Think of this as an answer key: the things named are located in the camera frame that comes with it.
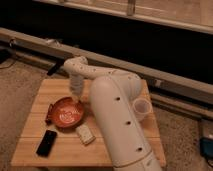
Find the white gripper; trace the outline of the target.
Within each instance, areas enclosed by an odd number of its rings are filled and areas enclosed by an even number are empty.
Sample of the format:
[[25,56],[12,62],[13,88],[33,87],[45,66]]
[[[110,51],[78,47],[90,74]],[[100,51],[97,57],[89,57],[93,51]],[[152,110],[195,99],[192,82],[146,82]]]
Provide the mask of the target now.
[[70,75],[70,91],[73,94],[72,99],[74,103],[80,103],[80,97],[84,88],[84,77],[81,75]]

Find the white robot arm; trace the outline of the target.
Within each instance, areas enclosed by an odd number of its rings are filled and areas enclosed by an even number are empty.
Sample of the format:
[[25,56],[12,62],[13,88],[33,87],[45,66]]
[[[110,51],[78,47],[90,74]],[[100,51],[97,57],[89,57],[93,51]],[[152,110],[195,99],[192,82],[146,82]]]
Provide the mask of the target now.
[[114,171],[162,171],[133,108],[142,90],[141,78],[125,70],[91,66],[84,56],[67,59],[64,69],[77,97],[84,78],[92,80],[90,105]]

